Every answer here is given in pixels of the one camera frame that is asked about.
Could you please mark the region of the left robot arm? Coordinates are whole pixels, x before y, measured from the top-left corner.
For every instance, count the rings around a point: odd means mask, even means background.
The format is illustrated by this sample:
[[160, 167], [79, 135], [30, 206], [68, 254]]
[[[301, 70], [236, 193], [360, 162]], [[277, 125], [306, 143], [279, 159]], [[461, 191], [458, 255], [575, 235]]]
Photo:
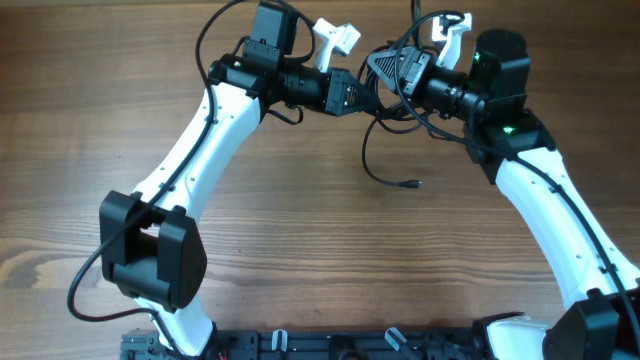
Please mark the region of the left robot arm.
[[198, 223], [242, 142], [277, 103], [335, 117], [377, 107], [371, 91], [330, 63], [351, 52], [357, 29], [312, 21], [311, 51], [294, 57], [303, 21], [284, 2], [261, 2], [251, 34], [202, 70], [200, 108], [168, 155], [130, 194], [111, 192], [101, 204], [103, 276], [151, 316], [173, 357], [197, 359], [214, 345], [199, 297], [207, 257]]

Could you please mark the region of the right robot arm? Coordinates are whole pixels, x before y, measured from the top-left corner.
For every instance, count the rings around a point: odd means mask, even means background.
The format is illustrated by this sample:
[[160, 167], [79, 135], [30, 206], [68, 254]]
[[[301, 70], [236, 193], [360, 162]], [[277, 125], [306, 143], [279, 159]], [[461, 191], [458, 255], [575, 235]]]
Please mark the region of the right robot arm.
[[561, 318], [552, 325], [521, 313], [481, 320], [488, 356], [637, 358], [638, 268], [600, 226], [554, 139], [525, 106], [525, 39], [503, 29], [481, 33], [468, 73], [404, 43], [371, 54], [367, 64], [409, 112], [424, 108], [463, 122], [459, 142], [517, 209], [555, 276], [565, 307]]

